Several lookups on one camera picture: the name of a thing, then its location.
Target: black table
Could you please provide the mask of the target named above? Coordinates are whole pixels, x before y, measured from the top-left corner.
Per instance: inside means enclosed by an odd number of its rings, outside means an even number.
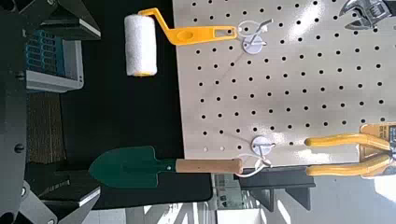
[[[173,24],[171,1],[85,1],[102,31],[102,40],[83,42],[85,86],[62,95],[64,142],[68,163],[88,168],[117,147],[154,146],[157,158],[183,158],[176,48],[157,24],[158,74],[126,76],[124,17],[157,7]],[[207,201],[209,174],[161,174],[157,189],[102,186],[96,209],[156,203]]]

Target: yellow paint roller handle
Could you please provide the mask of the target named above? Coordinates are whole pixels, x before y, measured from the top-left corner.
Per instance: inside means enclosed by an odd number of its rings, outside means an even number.
[[[158,8],[139,11],[142,16],[155,16],[169,41],[174,45],[191,45],[211,41],[230,40],[237,37],[234,26],[196,26],[169,29]]]
[[[380,155],[361,163],[351,165],[313,165],[306,168],[307,175],[365,175],[372,171],[388,166],[391,158],[388,155]]]
[[[345,144],[362,144],[383,150],[390,150],[389,142],[369,134],[344,133],[327,137],[313,137],[305,139],[308,147],[334,147]]]

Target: white pegboard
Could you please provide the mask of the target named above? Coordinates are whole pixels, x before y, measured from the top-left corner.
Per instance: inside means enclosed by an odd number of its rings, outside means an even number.
[[[267,156],[275,166],[358,161],[355,146],[304,145],[396,120],[396,19],[347,30],[356,18],[338,17],[345,2],[174,0],[176,27],[275,21],[257,55],[240,39],[177,47],[186,158],[234,158],[264,135],[276,143]]]

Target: wooden handle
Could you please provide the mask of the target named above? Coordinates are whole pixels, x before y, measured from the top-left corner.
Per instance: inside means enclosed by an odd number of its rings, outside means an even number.
[[[235,159],[229,161],[189,161],[176,160],[176,172],[178,173],[221,173],[221,174],[242,174],[242,160]]]
[[[345,144],[362,144],[370,147],[377,147],[390,150],[387,140],[363,133],[345,133],[327,137],[315,137],[305,139],[308,147],[333,147]]]
[[[391,159],[388,155],[377,156],[368,161],[351,165],[314,165],[306,168],[307,175],[365,175],[381,167],[388,166]]]

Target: green trowel blade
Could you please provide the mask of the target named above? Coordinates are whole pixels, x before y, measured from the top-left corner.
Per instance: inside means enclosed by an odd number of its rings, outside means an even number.
[[[158,161],[153,147],[124,147],[98,157],[90,174],[103,184],[118,189],[157,188],[159,172],[175,171],[175,160]]]

